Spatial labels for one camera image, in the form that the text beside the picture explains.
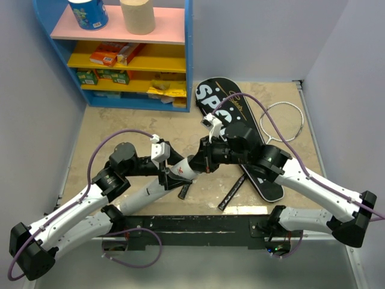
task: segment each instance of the white wall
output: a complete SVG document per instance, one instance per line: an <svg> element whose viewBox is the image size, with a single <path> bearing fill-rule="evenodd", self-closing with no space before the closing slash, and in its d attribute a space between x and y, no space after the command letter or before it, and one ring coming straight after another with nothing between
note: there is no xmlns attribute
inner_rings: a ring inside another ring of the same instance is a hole
<svg viewBox="0 0 385 289"><path fill-rule="evenodd" d="M20 288L7 281L10 229L52 211L85 105L32 1L2 2L0 38L0 287Z"/></svg>
<svg viewBox="0 0 385 289"><path fill-rule="evenodd" d="M377 194L385 213L385 1L350 0L304 82L332 181ZM361 256L371 288L385 284L385 223L371 224Z"/></svg>
<svg viewBox="0 0 385 289"><path fill-rule="evenodd" d="M304 79L348 0L193 0L194 79ZM184 0L153 0L183 7ZM119 0L104 0L119 4Z"/></svg>

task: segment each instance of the blue container with white dots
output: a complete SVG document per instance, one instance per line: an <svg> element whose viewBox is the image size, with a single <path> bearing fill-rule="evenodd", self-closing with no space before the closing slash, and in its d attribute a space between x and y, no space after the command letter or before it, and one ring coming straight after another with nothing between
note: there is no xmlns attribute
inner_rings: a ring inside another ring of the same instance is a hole
<svg viewBox="0 0 385 289"><path fill-rule="evenodd" d="M98 30L106 26L108 15L103 0L68 0L79 26Z"/></svg>

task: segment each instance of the table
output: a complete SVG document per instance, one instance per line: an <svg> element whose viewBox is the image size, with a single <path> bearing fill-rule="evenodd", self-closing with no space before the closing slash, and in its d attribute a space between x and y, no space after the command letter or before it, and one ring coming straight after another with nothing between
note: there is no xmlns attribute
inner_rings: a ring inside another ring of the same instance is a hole
<svg viewBox="0 0 385 289"><path fill-rule="evenodd" d="M303 104L294 82L239 82L239 86L243 92L254 95L266 106L278 101L288 101L300 107L304 113ZM259 119L262 110L254 102L248 102L256 119ZM86 186L88 160L95 147L108 135L123 128L142 129L170 141L175 150L183 156L187 156L195 154L199 146L199 139L208 135L206 128L200 124L201 119L202 115L194 104L191 106L190 113L87 107L64 189L62 204ZM133 133L118 135L109 141L96 156L92 177L104 167L114 147L123 141L133 143L138 156L150 155L151 145L147 137ZM271 144L288 151L282 143L272 141ZM291 145L297 150L309 169L321 173L307 120L305 120L303 131L291 142ZM196 183L190 187L185 200L177 197L180 191L178 188L137 214L222 214L217 209L217 205L241 175L242 171L237 165L222 165L215 173L200 175ZM118 205L122 199L147 184L150 178L153 177L129 178L131 188L113 203ZM283 204L297 208L319 208L316 203L288 188L285 188L285 197L282 200L270 204L258 195L248 181L245 181L224 214L266 214L276 205Z"/></svg>

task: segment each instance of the beige cylinder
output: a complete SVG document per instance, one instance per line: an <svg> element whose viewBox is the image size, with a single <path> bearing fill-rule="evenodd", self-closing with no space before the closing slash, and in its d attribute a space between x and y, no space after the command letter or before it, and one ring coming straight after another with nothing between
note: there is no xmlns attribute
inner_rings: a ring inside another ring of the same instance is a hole
<svg viewBox="0 0 385 289"><path fill-rule="evenodd" d="M152 0L120 0L128 32L144 35L155 29Z"/></svg>

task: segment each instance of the black racket grip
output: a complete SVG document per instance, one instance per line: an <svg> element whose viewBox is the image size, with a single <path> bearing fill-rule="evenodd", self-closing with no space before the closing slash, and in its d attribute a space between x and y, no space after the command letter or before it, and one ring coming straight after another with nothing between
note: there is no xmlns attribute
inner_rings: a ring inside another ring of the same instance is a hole
<svg viewBox="0 0 385 289"><path fill-rule="evenodd" d="M231 190L227 193L226 197L222 200L222 202L218 205L218 209L221 211L224 211L226 209L229 202L232 200L232 198L235 196L236 192L239 190L241 185L244 183L246 179L246 174L244 173L233 185Z"/></svg>
<svg viewBox="0 0 385 289"><path fill-rule="evenodd" d="M180 192L178 194L178 198L181 200L184 200L186 198L187 191L189 188L190 188L190 185L183 185L182 189L180 190Z"/></svg>

